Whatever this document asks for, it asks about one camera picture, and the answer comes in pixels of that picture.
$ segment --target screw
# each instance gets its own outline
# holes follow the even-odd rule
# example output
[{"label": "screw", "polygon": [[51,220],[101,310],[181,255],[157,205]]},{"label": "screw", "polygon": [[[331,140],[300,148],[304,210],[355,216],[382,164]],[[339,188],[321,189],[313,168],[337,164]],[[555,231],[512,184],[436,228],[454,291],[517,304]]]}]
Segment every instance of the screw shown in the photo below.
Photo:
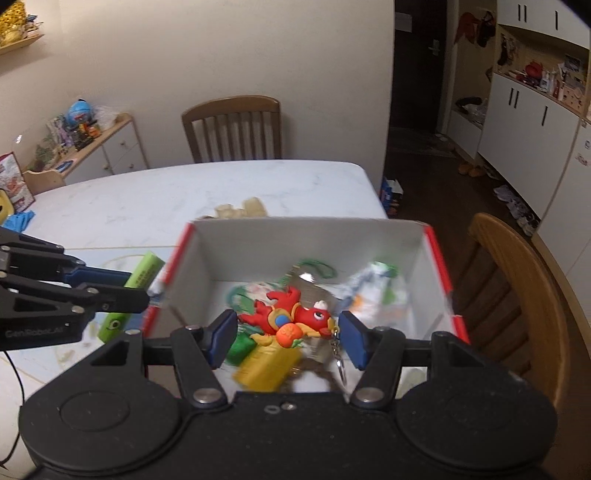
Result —
[{"label": "screw", "polygon": [[281,408],[283,410],[291,411],[291,410],[295,410],[297,408],[297,405],[295,403],[285,401],[281,404]]},{"label": "screw", "polygon": [[214,403],[222,398],[217,388],[198,388],[193,392],[193,399],[199,403]]},{"label": "screw", "polygon": [[363,387],[355,392],[355,396],[363,403],[375,403],[384,397],[384,392],[375,387]]},{"label": "screw", "polygon": [[263,411],[269,415],[277,415],[278,413],[281,413],[281,409],[277,405],[267,405],[263,408]]}]

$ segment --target wooden chair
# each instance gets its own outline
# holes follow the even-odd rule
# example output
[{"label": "wooden chair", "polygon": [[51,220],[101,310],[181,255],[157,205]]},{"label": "wooden chair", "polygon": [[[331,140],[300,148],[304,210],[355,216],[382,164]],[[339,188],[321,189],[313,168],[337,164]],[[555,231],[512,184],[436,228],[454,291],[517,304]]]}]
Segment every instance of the wooden chair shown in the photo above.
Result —
[{"label": "wooden chair", "polygon": [[195,163],[281,158],[281,105],[274,98],[211,100],[190,108],[182,119]]},{"label": "wooden chair", "polygon": [[529,380],[558,407],[569,374],[564,312],[544,264],[496,217],[477,213],[454,292],[474,347]]}]

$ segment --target cardboard box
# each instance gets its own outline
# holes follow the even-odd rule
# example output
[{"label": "cardboard box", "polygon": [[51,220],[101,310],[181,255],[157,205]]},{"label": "cardboard box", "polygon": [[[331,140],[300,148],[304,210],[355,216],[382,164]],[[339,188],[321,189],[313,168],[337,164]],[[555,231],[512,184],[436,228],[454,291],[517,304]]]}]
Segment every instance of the cardboard box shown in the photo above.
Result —
[{"label": "cardboard box", "polygon": [[193,222],[169,263],[163,301],[145,334],[167,336],[183,323],[207,325],[228,308],[226,296],[234,286],[277,281],[305,258],[337,269],[331,283],[346,281],[373,260],[397,265],[411,299],[406,335],[423,339],[446,330],[467,340],[461,317],[450,307],[452,285],[433,228],[409,220],[355,218]]}]

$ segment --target blue gripper pad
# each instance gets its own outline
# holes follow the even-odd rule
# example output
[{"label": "blue gripper pad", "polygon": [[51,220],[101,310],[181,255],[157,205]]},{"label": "blue gripper pad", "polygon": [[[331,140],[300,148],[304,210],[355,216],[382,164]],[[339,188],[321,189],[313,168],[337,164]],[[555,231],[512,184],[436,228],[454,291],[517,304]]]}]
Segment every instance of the blue gripper pad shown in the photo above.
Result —
[{"label": "blue gripper pad", "polygon": [[339,340],[357,370],[365,370],[369,362],[369,329],[349,311],[339,315]]}]

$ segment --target plastic bag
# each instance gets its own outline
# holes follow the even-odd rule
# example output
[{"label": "plastic bag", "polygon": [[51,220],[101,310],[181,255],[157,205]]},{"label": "plastic bag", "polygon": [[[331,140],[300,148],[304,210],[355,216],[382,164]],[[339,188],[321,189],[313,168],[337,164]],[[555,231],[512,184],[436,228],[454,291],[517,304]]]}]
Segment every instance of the plastic bag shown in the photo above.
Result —
[{"label": "plastic bag", "polygon": [[102,132],[111,128],[115,124],[115,119],[119,112],[109,106],[97,105],[94,107],[94,116]]}]

